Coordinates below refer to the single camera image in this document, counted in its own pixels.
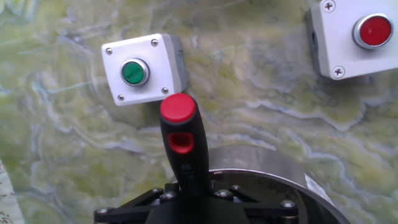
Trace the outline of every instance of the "push button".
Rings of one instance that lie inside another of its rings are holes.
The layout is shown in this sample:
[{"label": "push button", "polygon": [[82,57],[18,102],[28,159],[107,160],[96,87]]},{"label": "push button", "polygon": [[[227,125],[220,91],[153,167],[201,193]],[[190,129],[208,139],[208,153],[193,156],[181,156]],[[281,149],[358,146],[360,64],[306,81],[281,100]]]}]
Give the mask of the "push button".
[{"label": "push button", "polygon": [[360,19],[354,27],[355,42],[362,48],[375,49],[386,44],[394,32],[393,24],[384,14]]},{"label": "push button", "polygon": [[123,63],[121,76],[127,85],[143,85],[148,81],[149,68],[147,64],[140,59],[130,59]]}]

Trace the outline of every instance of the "green button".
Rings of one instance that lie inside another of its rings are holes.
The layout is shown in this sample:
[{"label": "green button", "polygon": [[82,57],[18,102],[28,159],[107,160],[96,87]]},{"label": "green button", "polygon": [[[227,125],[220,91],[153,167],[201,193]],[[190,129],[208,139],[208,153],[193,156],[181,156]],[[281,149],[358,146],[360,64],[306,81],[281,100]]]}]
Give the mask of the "green button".
[{"label": "green button", "polygon": [[140,83],[144,78],[144,69],[137,62],[128,62],[122,68],[122,77],[132,85]]}]

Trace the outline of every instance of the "metal ring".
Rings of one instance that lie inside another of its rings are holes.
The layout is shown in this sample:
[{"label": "metal ring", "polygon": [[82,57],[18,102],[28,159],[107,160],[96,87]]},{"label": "metal ring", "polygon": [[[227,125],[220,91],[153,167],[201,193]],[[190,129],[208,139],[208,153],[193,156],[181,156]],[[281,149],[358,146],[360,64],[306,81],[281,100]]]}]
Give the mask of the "metal ring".
[{"label": "metal ring", "polygon": [[[384,41],[382,44],[379,44],[379,45],[376,45],[376,46],[369,45],[369,44],[365,43],[365,42],[362,40],[362,38],[361,38],[361,28],[362,28],[362,25],[363,25],[367,20],[369,20],[369,19],[372,18],[372,17],[383,17],[383,18],[385,18],[387,21],[389,21],[389,23],[390,23],[390,25],[391,25],[391,34],[390,34],[390,36],[388,37],[388,39],[387,39],[386,41]],[[380,47],[380,46],[383,46],[384,44],[386,44],[386,43],[391,39],[393,33],[394,33],[394,23],[393,23],[386,15],[380,14],[380,13],[378,13],[378,14],[371,14],[371,15],[369,15],[369,16],[362,17],[362,18],[355,24],[354,29],[353,29],[353,36],[354,36],[355,42],[356,42],[360,47],[363,47],[363,48],[369,49],[369,50],[375,49],[375,48],[377,48],[377,47]]]},{"label": "metal ring", "polygon": [[[141,66],[142,70],[144,71],[144,78],[141,80],[141,82],[139,82],[137,84],[131,84],[131,83],[127,82],[123,77],[123,67],[127,63],[131,63],[131,62],[137,63],[139,66]],[[143,60],[138,59],[138,58],[129,59],[129,60],[123,62],[122,66],[120,68],[120,76],[121,76],[122,80],[125,82],[125,84],[127,84],[129,86],[141,86],[141,85],[145,84],[149,79],[149,75],[150,75],[150,70],[149,70],[148,65]]]}]

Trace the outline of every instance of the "red button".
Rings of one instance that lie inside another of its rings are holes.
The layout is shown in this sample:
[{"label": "red button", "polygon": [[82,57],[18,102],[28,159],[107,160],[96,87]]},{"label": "red button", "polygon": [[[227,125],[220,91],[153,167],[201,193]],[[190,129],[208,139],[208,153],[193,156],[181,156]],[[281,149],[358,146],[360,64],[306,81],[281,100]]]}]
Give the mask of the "red button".
[{"label": "red button", "polygon": [[374,16],[363,22],[359,32],[365,44],[375,47],[389,40],[392,26],[385,17]]},{"label": "red button", "polygon": [[167,136],[170,148],[178,154],[187,154],[190,152],[195,143],[191,133],[174,133]]},{"label": "red button", "polygon": [[184,122],[195,113],[196,105],[191,96],[177,93],[167,97],[160,106],[160,113],[164,119],[171,122]]}]

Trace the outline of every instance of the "red trigger button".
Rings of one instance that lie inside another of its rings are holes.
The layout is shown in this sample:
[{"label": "red trigger button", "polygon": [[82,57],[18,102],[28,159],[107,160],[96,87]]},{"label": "red trigger button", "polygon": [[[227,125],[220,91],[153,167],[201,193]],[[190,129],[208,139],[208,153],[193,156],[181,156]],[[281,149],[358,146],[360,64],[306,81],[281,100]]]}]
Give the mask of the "red trigger button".
[{"label": "red trigger button", "polygon": [[191,133],[169,134],[167,140],[169,140],[169,146],[178,154],[187,154],[195,146]]}]

